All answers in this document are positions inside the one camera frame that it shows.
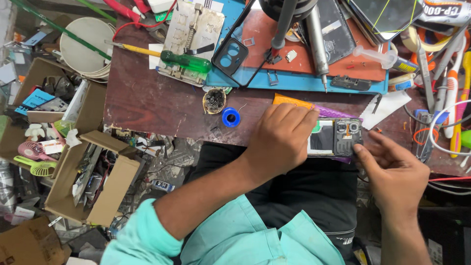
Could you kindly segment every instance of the white bucket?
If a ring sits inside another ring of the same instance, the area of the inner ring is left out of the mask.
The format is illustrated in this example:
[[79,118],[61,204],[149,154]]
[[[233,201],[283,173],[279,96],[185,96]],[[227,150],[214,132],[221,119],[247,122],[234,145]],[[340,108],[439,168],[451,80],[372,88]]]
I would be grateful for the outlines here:
[[[97,18],[79,18],[72,21],[66,29],[104,53],[113,48],[105,40],[111,40],[115,30]],[[64,33],[60,39],[60,50],[67,65],[84,77],[108,80],[110,64],[105,65],[105,58],[97,52]]]

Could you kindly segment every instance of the cardboard box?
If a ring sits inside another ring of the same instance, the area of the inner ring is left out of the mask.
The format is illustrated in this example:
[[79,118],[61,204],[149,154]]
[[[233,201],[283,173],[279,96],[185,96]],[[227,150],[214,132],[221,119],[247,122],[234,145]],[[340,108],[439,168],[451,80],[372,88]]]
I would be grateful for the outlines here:
[[[108,227],[139,169],[140,163],[134,160],[137,149],[99,131],[82,134],[80,140],[82,144],[70,148],[61,166],[56,168],[57,178],[46,200],[45,209],[77,222]],[[93,208],[83,211],[82,203],[77,207],[73,203],[72,185],[77,177],[76,167],[89,143],[111,150],[119,157]]]
[[[31,64],[31,68],[28,72],[28,75],[24,79],[23,84],[21,85],[20,90],[15,98],[14,105],[19,106],[28,97],[28,94],[31,88],[35,85],[42,85],[42,82],[45,77],[53,75],[64,75],[66,71],[68,75],[73,73],[73,70],[63,66],[61,64],[45,60],[43,58],[35,58]],[[106,98],[106,87],[95,83],[90,82],[89,87],[85,93],[85,99],[80,109],[77,121],[75,123],[75,128],[79,131],[78,136],[83,133],[89,133],[93,130],[97,130],[103,119],[103,111],[105,109],[105,98]],[[29,117],[34,118],[35,122],[49,122],[58,117],[58,113],[53,112],[43,112],[38,113],[37,111],[29,114]],[[4,133],[0,138],[0,157],[6,159],[8,162],[15,165],[19,165],[25,169],[30,169],[30,166],[18,163],[13,160],[15,156],[18,156],[18,146],[26,141],[24,136],[25,129],[12,126],[12,120],[8,117],[7,121],[3,121],[5,129]],[[61,154],[61,158],[57,163],[57,168],[60,167],[63,157],[67,153],[69,146],[64,147],[64,151]],[[56,170],[51,178],[56,177]]]
[[0,264],[61,265],[67,258],[54,228],[43,216],[0,234]]

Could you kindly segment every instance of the blue spool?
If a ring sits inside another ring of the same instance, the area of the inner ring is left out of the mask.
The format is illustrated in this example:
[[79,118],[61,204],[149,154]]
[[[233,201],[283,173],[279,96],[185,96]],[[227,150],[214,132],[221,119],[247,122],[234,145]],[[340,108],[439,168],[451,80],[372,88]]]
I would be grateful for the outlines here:
[[227,127],[236,127],[240,123],[240,114],[233,107],[222,110],[222,123]]

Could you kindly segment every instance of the person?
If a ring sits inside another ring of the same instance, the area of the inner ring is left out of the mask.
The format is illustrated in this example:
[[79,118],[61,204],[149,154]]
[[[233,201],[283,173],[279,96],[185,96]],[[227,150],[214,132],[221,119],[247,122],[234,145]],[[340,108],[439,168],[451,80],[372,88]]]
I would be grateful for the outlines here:
[[[192,180],[142,202],[101,264],[169,265],[178,255],[185,265],[345,264],[357,170],[307,159],[318,115],[316,108],[271,105],[246,149],[205,143]],[[431,264],[417,220],[430,170],[384,135],[368,135],[375,144],[353,149],[382,215],[381,262]]]

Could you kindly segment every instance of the hand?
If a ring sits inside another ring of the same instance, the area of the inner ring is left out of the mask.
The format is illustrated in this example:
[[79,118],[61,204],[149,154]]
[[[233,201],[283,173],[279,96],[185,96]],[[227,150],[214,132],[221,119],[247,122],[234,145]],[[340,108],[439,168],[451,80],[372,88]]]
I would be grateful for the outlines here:
[[271,105],[259,120],[240,159],[248,164],[258,185],[286,173],[308,157],[308,137],[317,124],[319,109],[294,104]]
[[366,170],[371,189],[383,217],[417,217],[417,208],[427,186],[430,169],[411,152],[388,137],[370,131],[377,144],[353,146]]

